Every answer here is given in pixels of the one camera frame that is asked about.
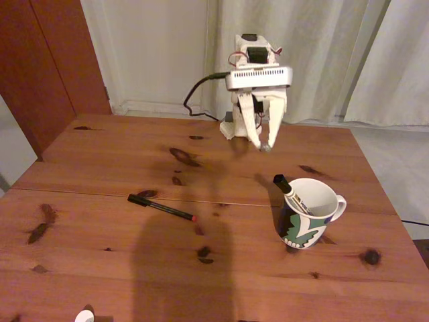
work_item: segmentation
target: black marker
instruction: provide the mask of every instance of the black marker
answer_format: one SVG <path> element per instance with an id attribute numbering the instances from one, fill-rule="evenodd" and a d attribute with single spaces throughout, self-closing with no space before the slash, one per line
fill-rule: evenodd
<path id="1" fill-rule="evenodd" d="M 309 210 L 309 208 L 305 206 L 305 204 L 302 202 L 301 198 L 296 194 L 295 190 L 287 182 L 283 174 L 275 175 L 273 182 L 276 186 L 280 188 L 280 190 L 283 192 L 284 196 L 289 200 L 289 202 L 295 205 L 295 208 L 297 208 L 297 210 L 307 215 L 314 216 Z"/>
<path id="2" fill-rule="evenodd" d="M 187 219 L 187 220 L 196 221 L 196 216 L 191 215 L 190 213 L 185 213 L 184 211 L 180 211 L 180 210 L 177 210 L 175 208 L 170 208 L 168 206 L 164 206 L 164 205 L 161 205 L 159 203 L 155 203 L 153 201 L 150 201 L 149 199 L 139 197 L 137 195 L 130 194 L 128 196 L 128 201 L 130 203 L 135 203 L 135 204 L 141 205 L 143 207 L 149 206 L 152 208 L 156 208 L 158 210 L 165 211 L 166 213 L 171 213 L 172 215 L 179 216 L 179 217 Z"/>

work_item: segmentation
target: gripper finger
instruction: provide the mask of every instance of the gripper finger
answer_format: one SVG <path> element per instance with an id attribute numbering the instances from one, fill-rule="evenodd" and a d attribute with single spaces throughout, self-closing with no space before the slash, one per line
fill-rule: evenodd
<path id="1" fill-rule="evenodd" d="M 275 139 L 279 132 L 282 119 L 286 111 L 286 100 L 285 99 L 272 99 L 269 101 L 269 134 L 268 134 L 268 146 L 269 149 L 273 148 Z"/>
<path id="2" fill-rule="evenodd" d="M 259 150 L 261 148 L 261 141 L 259 140 L 259 136 L 256 132 L 255 110 L 253 107 L 252 95 L 250 93 L 240 93 L 238 98 L 244 125 L 247 130 L 247 136 L 252 141 L 253 145 Z"/>

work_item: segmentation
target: wooden door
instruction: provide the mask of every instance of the wooden door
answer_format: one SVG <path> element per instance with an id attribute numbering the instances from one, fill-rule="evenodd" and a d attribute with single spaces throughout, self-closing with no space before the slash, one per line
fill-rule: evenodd
<path id="1" fill-rule="evenodd" d="M 111 113 L 79 0 L 2 0 L 0 30 L 0 94 L 39 157 L 77 114 Z"/>

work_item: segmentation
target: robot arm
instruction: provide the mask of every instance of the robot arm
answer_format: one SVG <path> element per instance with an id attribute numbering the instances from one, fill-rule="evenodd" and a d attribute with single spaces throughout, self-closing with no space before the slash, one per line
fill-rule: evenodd
<path id="1" fill-rule="evenodd" d="M 235 37 L 235 70 L 226 77 L 226 85 L 232 91 L 231 117 L 221 123 L 221 132 L 230 140 L 235 136 L 247 137 L 261 151 L 270 151 L 275 143 L 284 113 L 286 112 L 286 88 L 292 83 L 292 69 L 281 67 L 274 50 L 262 36 L 243 34 Z M 259 139 L 261 120 L 255 118 L 269 114 L 269 135 L 266 144 Z"/>

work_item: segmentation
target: black power cord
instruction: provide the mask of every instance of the black power cord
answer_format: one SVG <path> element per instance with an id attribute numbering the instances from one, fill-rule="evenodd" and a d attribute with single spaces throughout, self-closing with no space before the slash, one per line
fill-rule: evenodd
<path id="1" fill-rule="evenodd" d="M 214 119 L 215 121 L 218 121 L 218 119 L 210 114 L 207 114 L 205 112 L 203 113 L 197 113 L 194 114 L 194 112 L 192 112 L 192 109 L 188 106 L 188 101 L 191 98 L 192 94 L 194 94 L 194 91 L 205 81 L 211 80 L 211 79 L 222 79 L 227 77 L 227 75 L 229 75 L 229 72 L 216 72 L 214 74 L 208 75 L 206 77 L 204 77 L 203 79 L 199 80 L 198 83 L 196 83 L 194 85 L 194 87 L 190 90 L 188 96 L 185 98 L 184 102 L 183 102 L 183 106 L 185 106 L 185 109 L 187 109 L 189 111 L 189 116 L 201 116 L 201 115 L 205 115 L 211 119 Z"/>
<path id="2" fill-rule="evenodd" d="M 427 223 L 418 223 L 417 221 L 403 220 L 403 223 L 413 223 L 414 225 L 429 226 Z"/>

